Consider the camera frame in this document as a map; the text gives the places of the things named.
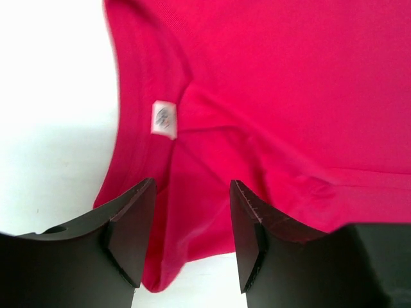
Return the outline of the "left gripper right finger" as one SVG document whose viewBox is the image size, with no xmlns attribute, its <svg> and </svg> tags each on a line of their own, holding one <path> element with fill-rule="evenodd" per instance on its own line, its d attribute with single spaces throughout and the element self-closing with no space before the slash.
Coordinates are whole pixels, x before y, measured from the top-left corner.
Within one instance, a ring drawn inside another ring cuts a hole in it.
<svg viewBox="0 0 411 308">
<path fill-rule="evenodd" d="M 331 233 L 230 186 L 240 290 L 249 307 L 409 307 L 410 225 L 351 224 Z"/>
</svg>

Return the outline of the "magenta t shirt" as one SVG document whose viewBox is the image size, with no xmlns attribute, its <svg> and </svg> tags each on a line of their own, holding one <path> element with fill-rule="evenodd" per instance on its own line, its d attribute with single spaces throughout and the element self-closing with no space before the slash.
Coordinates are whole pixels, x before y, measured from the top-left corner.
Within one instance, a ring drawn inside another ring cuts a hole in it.
<svg viewBox="0 0 411 308">
<path fill-rule="evenodd" d="M 105 1 L 119 128 L 95 206 L 157 184 L 142 283 L 234 250 L 229 186 L 324 232 L 410 221 L 409 1 Z"/>
</svg>

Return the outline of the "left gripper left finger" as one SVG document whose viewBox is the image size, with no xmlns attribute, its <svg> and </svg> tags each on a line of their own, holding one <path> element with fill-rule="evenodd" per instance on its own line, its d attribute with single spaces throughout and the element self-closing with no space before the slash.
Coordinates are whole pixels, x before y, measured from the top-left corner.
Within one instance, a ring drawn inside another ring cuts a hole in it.
<svg viewBox="0 0 411 308">
<path fill-rule="evenodd" d="M 151 178 L 41 234 L 1 234 L 2 307 L 130 307 L 155 210 Z"/>
</svg>

